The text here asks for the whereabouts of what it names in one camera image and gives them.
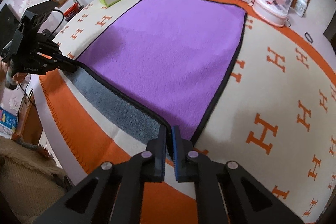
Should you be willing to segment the person's left hand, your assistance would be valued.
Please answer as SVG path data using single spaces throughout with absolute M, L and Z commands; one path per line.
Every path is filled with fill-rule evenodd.
M 4 82 L 6 79 L 6 73 L 9 68 L 9 63 L 5 63 L 1 61 L 1 74 L 0 74 L 0 82 Z M 16 84 L 21 84 L 25 78 L 27 77 L 27 73 L 16 73 L 13 75 L 13 81 L 16 82 Z

